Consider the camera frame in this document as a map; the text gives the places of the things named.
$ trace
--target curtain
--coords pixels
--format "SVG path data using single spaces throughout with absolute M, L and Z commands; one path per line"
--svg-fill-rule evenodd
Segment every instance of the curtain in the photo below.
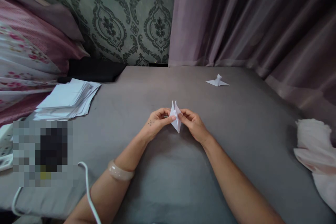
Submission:
M 15 0 L 0 0 L 0 51 L 0 126 L 30 114 L 66 75 L 68 59 L 87 55 Z
M 253 69 L 336 137 L 335 0 L 175 0 L 169 66 Z

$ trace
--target white cloth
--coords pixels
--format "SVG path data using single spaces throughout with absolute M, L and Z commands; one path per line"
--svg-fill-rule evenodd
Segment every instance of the white cloth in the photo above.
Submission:
M 330 142 L 331 129 L 315 119 L 297 122 L 296 158 L 313 173 L 322 199 L 336 213 L 336 148 Z

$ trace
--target pink fabric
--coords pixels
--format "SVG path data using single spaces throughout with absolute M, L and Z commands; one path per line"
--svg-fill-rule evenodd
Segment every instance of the pink fabric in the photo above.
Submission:
M 0 51 L 0 126 L 29 115 L 66 75 L 68 60 L 87 56 L 15 0 L 0 0 Z
M 4 124 L 12 123 L 21 117 L 27 117 L 30 115 L 35 110 L 36 106 L 39 105 L 48 94 L 50 93 L 48 92 L 27 95 L 23 100 L 15 104 L 15 106 L 1 111 L 0 127 Z
M 81 59 L 84 56 L 60 30 L 24 9 L 15 0 L 0 0 L 0 5 L 0 21 L 38 47 L 62 73 L 68 72 L 68 59 Z

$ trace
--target bracelet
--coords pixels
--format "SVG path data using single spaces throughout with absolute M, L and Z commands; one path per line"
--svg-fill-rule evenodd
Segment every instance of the bracelet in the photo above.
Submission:
M 107 166 L 108 170 L 112 177 L 116 180 L 128 181 L 131 180 L 134 176 L 134 171 L 125 171 L 120 169 L 114 164 L 114 160 L 111 160 Z

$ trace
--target bed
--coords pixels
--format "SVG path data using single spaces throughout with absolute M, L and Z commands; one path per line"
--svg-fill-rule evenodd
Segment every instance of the bed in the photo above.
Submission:
M 217 74 L 230 86 L 206 81 Z M 115 83 L 103 84 L 87 116 L 73 123 L 73 162 L 89 167 L 90 185 L 160 107 L 197 112 L 220 145 L 288 224 L 336 223 L 310 172 L 295 158 L 298 112 L 254 72 L 229 67 L 127 66 Z M 16 207 L 65 219 L 85 194 L 78 185 L 23 188 Z M 10 209 L 15 174 L 0 175 L 0 207 Z M 236 223 L 208 159 L 182 125 L 166 126 L 148 145 L 114 223 Z

